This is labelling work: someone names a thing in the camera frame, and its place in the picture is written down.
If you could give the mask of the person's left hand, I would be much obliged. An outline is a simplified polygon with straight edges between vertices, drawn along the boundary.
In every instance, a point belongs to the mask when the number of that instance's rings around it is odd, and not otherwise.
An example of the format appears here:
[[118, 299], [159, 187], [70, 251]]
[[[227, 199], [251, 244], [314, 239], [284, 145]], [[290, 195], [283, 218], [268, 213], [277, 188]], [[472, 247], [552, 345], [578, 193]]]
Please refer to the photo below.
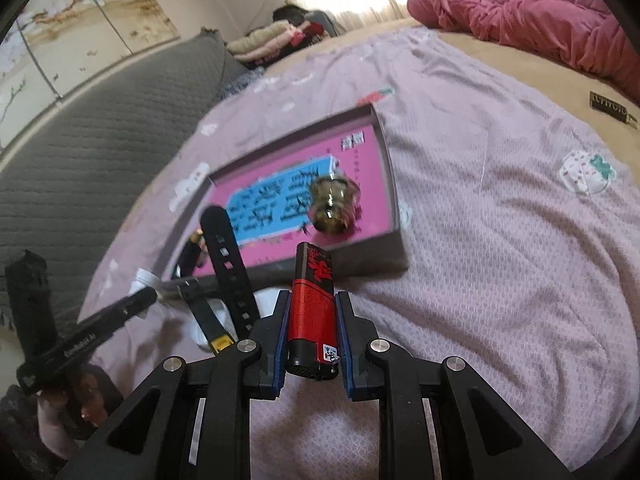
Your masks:
[[65, 379], [60, 388], [37, 394], [39, 437], [43, 445], [62, 460], [70, 460], [80, 449], [72, 436], [76, 430], [96, 429], [106, 422], [107, 404], [102, 370], [91, 364]]

